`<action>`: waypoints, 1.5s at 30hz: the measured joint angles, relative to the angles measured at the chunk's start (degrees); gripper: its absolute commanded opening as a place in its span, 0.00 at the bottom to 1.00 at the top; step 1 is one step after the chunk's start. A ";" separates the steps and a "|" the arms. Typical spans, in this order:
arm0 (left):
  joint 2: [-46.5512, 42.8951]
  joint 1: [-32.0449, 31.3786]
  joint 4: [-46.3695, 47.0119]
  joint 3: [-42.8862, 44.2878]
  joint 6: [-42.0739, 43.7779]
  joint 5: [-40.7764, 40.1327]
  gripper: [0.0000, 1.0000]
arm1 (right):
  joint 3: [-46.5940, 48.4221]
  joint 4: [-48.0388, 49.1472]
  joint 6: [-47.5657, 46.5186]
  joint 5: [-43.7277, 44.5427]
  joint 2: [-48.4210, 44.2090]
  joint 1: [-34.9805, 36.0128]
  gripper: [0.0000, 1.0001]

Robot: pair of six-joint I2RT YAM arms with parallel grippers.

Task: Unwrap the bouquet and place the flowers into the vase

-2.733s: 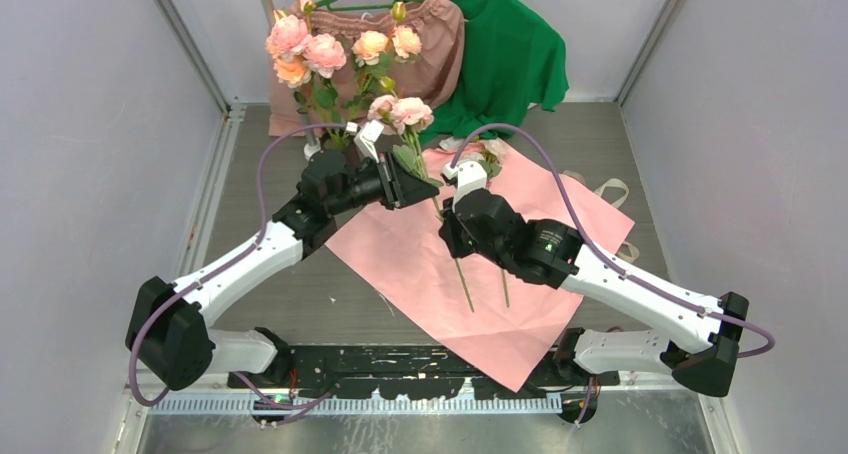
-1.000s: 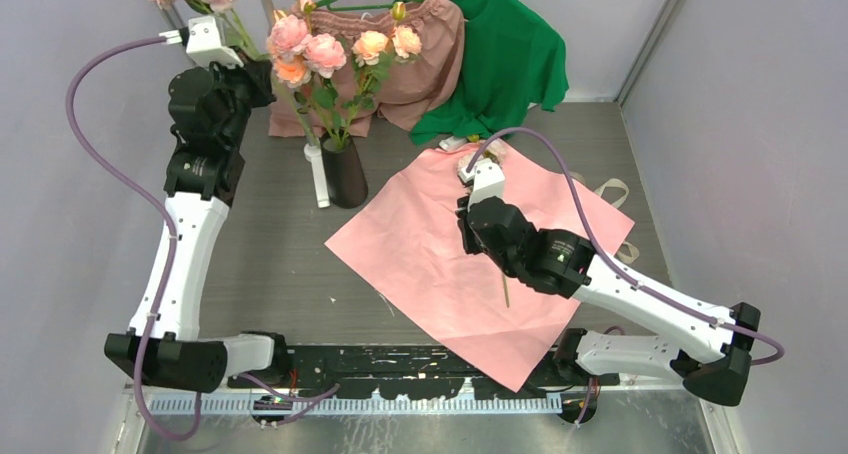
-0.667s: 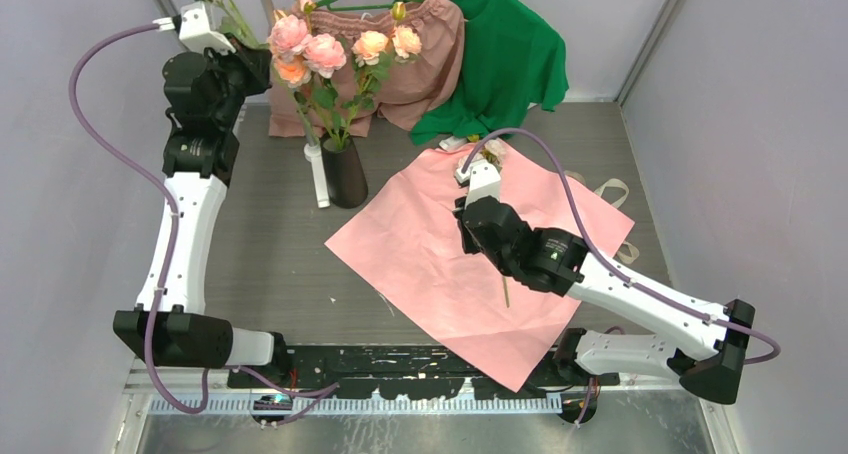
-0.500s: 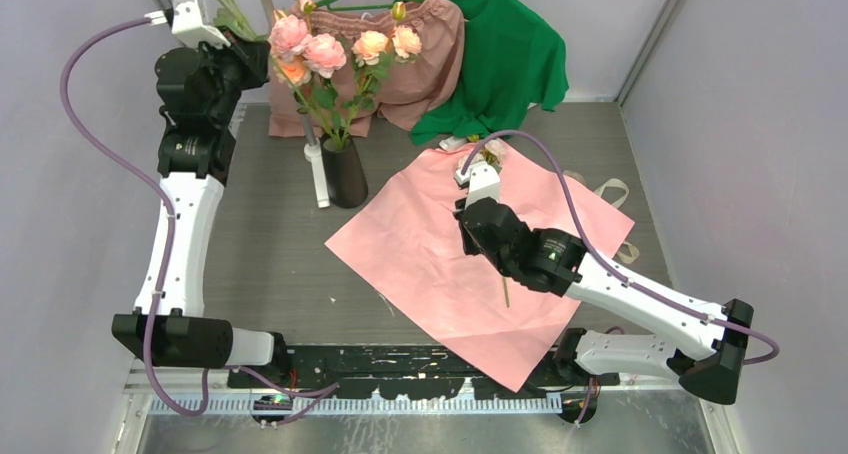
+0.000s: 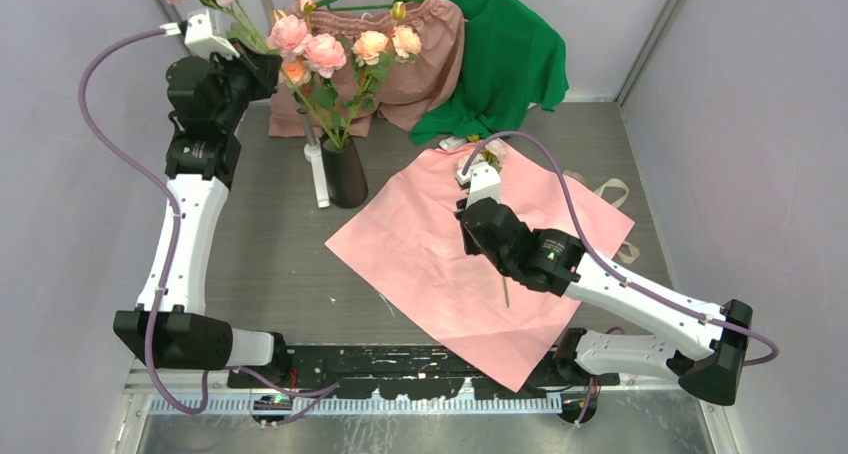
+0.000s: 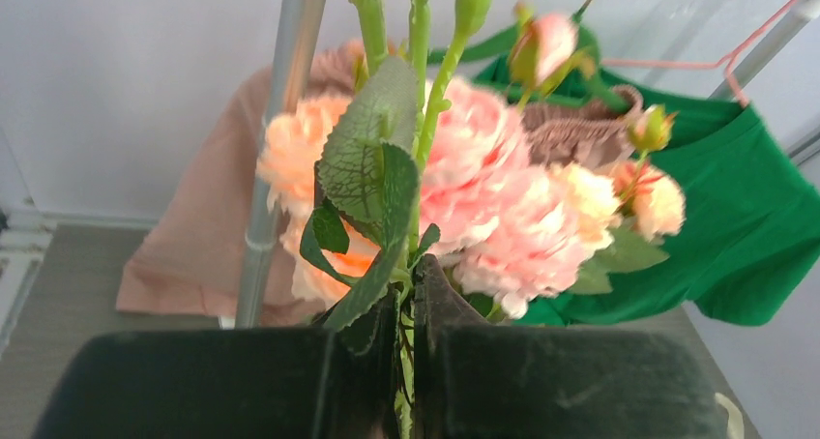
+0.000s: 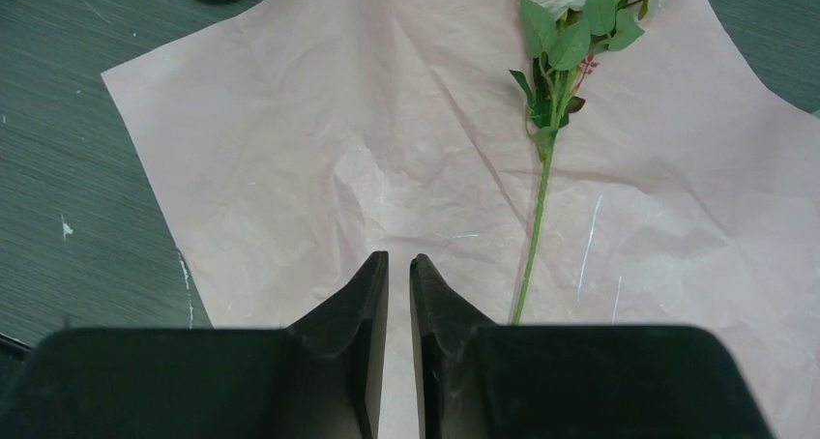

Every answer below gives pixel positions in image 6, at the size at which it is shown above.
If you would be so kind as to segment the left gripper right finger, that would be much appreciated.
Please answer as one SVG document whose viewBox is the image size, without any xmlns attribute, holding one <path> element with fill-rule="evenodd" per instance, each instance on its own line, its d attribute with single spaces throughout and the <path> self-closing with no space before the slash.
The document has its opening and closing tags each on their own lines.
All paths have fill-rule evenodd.
<svg viewBox="0 0 820 439">
<path fill-rule="evenodd" d="M 703 370 L 670 337 L 494 325 L 438 261 L 416 267 L 420 438 L 723 438 Z"/>
</svg>

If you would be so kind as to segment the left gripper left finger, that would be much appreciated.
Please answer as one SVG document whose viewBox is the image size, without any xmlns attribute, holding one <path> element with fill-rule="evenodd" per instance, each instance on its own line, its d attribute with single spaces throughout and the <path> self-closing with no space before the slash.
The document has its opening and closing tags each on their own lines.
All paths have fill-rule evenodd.
<svg viewBox="0 0 820 439">
<path fill-rule="evenodd" d="M 75 354 L 37 438 L 369 438 L 392 393 L 393 295 L 323 324 L 114 333 Z"/>
</svg>

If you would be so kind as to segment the pink rose stem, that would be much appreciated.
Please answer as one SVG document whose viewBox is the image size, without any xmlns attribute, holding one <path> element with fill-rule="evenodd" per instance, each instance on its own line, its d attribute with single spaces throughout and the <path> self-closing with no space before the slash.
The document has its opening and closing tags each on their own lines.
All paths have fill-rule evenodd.
<svg viewBox="0 0 820 439">
<path fill-rule="evenodd" d="M 492 0 L 454 0 L 454 32 L 438 74 L 425 80 L 428 0 L 411 0 L 409 47 L 391 53 L 382 0 L 348 0 L 357 10 L 365 58 L 356 71 L 353 101 L 330 133 L 314 168 L 317 188 L 300 253 L 348 286 L 326 313 L 326 328 L 345 336 L 354 353 L 366 351 L 381 326 L 369 323 L 387 305 L 392 364 L 389 401 L 395 436 L 413 438 L 415 396 L 414 272 L 439 237 L 421 230 L 420 186 L 439 115 L 450 106 L 445 90 L 467 47 L 483 26 Z"/>
<path fill-rule="evenodd" d="M 517 109 L 458 77 L 442 90 L 450 107 L 437 117 L 420 224 L 439 227 L 429 250 L 454 256 L 465 293 L 520 319 L 533 300 L 572 287 L 598 245 L 582 237 L 571 186 L 530 162 Z"/>
</svg>

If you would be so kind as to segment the peach rose stem with bud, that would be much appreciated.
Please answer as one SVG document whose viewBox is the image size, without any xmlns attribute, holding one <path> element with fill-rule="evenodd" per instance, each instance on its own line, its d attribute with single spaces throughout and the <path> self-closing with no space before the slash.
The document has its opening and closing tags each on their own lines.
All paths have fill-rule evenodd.
<svg viewBox="0 0 820 439">
<path fill-rule="evenodd" d="M 293 113 L 276 116 L 265 131 L 257 174 L 271 186 L 267 204 L 278 204 L 288 216 L 279 236 L 283 249 L 295 260 L 291 291 L 304 301 L 331 307 L 349 287 L 310 265 L 299 245 L 313 210 L 314 164 L 320 159 L 328 135 L 347 106 L 348 96 L 322 95 L 298 103 Z"/>
</svg>

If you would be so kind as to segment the cream printed ribbon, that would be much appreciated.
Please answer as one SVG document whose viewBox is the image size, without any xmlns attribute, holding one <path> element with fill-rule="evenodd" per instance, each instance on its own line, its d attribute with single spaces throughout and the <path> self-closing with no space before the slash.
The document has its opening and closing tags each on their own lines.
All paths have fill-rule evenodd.
<svg viewBox="0 0 820 439">
<path fill-rule="evenodd" d="M 715 393 L 715 401 L 726 413 L 726 438 L 744 439 L 745 420 L 741 409 L 726 395 Z"/>
</svg>

